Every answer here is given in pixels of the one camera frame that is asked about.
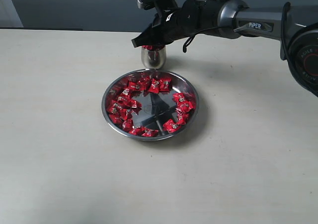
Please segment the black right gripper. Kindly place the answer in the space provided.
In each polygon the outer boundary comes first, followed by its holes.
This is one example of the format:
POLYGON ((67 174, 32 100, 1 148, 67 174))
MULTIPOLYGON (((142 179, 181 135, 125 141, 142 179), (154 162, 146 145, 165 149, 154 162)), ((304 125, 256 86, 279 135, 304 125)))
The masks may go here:
POLYGON ((201 3, 198 0, 186 0, 183 6, 166 18, 156 27, 144 30, 131 42, 134 48, 141 46, 166 46, 176 40, 190 37, 199 29, 201 3))

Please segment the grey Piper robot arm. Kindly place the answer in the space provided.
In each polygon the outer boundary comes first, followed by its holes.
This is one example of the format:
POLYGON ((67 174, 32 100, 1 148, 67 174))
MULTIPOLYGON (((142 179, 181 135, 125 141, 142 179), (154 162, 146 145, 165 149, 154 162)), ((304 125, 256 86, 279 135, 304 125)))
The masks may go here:
POLYGON ((263 37, 281 43, 296 82, 318 93, 318 8, 315 5, 249 7, 241 0, 186 0, 182 7, 156 5, 153 22, 132 40, 134 47, 168 45, 186 39, 186 49, 198 34, 236 39, 263 37))

